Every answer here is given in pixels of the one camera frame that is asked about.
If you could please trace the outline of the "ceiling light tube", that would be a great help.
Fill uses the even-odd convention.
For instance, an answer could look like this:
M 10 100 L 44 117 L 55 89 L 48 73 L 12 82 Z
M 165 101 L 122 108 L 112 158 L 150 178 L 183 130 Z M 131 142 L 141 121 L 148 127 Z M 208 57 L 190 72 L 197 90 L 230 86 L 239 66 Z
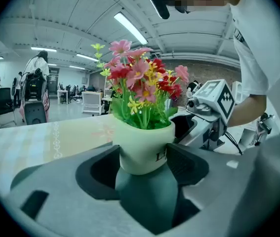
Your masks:
M 95 58 L 92 58 L 92 57 L 89 57 L 89 56 L 85 56 L 85 55 L 82 55 L 82 54 L 76 54 L 76 56 L 80 57 L 80 58 L 91 60 L 93 62 L 98 62 L 99 61 L 98 59 L 95 59 Z
M 148 44 L 148 41 L 140 31 L 121 12 L 117 13 L 114 19 L 122 24 L 142 45 Z
M 44 48 L 44 47 L 34 47 L 34 46 L 31 46 L 31 50 L 35 50 L 35 51 L 46 51 L 46 52 L 57 52 L 56 49 Z

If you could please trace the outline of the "pink checked tablecloth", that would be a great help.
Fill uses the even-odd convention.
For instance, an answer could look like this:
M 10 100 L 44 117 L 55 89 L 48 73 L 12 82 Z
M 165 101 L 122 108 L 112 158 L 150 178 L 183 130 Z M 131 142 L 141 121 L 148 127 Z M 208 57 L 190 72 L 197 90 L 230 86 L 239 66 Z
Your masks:
M 21 170 L 110 143 L 113 115 L 0 129 L 0 197 Z

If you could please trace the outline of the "black and white toy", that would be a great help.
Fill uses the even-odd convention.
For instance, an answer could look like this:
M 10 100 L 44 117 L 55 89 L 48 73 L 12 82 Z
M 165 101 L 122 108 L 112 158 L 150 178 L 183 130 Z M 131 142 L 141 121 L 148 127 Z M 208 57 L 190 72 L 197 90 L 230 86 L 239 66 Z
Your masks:
M 192 98 L 192 96 L 203 86 L 202 83 L 198 83 L 196 80 L 190 82 L 187 86 L 186 97 Z

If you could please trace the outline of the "white office chair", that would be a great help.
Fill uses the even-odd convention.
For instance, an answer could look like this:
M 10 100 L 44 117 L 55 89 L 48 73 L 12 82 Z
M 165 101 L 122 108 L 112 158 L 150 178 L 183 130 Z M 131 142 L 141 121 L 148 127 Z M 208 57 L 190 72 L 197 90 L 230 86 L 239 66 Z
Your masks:
M 99 92 L 82 92 L 82 104 L 82 112 L 92 116 L 100 116 L 104 109 L 102 94 Z

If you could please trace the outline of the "black double door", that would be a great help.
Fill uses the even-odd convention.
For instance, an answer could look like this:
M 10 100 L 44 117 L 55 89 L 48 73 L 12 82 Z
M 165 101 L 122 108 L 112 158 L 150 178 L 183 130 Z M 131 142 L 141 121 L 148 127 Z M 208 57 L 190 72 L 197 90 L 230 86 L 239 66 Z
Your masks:
M 49 68 L 48 92 L 49 95 L 56 95 L 58 89 L 59 68 Z

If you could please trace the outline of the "flower pot with colourful flowers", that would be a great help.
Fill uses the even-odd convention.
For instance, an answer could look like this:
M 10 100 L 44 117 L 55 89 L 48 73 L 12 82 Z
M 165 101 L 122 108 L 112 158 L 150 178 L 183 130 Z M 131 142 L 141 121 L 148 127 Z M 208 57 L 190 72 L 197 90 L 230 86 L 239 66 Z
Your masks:
M 178 111 L 168 107 L 189 81 L 188 69 L 167 70 L 161 59 L 149 59 L 151 49 L 131 49 L 125 39 L 111 43 L 113 58 L 98 62 L 101 75 L 114 91 L 110 110 L 116 119 L 113 143 L 120 147 L 120 166 L 132 175 L 148 174 L 166 163 L 165 146 L 175 138 L 170 120 Z

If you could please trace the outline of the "row of black office chairs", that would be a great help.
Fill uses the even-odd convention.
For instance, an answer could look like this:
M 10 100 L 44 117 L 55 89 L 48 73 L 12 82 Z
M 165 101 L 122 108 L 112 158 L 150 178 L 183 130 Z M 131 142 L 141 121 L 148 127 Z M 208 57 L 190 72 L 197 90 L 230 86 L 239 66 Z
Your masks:
M 83 85 L 79 87 L 78 85 L 67 85 L 65 90 L 67 91 L 68 103 L 72 101 L 80 102 L 82 100 L 82 93 L 87 91 L 87 87 Z

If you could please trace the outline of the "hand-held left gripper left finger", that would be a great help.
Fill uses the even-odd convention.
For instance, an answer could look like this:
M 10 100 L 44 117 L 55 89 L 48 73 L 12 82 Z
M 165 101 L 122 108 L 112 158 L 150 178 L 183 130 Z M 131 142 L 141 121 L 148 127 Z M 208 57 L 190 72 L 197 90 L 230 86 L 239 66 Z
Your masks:
M 20 171 L 6 205 L 31 237 L 155 237 L 121 206 L 118 146 Z

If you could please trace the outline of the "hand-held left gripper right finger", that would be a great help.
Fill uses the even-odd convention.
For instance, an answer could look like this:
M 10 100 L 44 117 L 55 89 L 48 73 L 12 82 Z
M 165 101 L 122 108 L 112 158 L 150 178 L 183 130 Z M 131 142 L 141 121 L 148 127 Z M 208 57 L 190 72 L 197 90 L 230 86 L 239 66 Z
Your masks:
M 209 172 L 197 184 L 182 189 L 199 212 L 159 237 L 228 237 L 232 214 L 253 171 L 257 150 L 237 156 L 178 144 L 167 144 L 166 148 L 168 153 L 200 157 L 208 163 Z

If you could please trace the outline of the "person's white shirt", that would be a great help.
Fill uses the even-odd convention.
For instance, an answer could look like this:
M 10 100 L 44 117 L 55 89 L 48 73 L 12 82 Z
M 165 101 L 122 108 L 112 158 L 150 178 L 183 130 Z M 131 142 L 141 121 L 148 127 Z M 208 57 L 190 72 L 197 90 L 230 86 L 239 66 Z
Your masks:
M 239 0 L 231 13 L 242 90 L 267 96 L 280 120 L 280 9 L 273 0 Z

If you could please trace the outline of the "grey shell rig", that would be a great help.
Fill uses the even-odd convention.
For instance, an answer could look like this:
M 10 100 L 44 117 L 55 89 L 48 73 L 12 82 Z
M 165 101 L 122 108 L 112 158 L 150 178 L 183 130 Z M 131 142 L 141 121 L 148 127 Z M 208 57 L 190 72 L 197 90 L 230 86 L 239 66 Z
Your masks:
M 23 120 L 26 125 L 46 123 L 49 108 L 46 75 L 40 68 L 27 72 L 22 86 Z

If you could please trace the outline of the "person's right forearm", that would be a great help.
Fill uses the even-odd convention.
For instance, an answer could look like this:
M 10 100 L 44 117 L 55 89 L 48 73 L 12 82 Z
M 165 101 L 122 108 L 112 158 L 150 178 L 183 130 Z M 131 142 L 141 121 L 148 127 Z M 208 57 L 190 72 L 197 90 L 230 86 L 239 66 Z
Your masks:
M 240 126 L 256 120 L 264 114 L 266 106 L 266 95 L 249 95 L 234 107 L 228 127 Z

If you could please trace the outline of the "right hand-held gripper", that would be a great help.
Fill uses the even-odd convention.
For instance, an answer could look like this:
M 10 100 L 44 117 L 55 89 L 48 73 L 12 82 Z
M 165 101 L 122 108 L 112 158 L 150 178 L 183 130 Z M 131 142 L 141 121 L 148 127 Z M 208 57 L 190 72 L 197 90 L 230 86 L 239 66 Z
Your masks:
M 224 79 L 207 81 L 186 105 L 185 113 L 170 120 L 175 124 L 174 142 L 192 148 L 215 150 L 225 144 L 220 138 L 235 107 L 232 92 Z

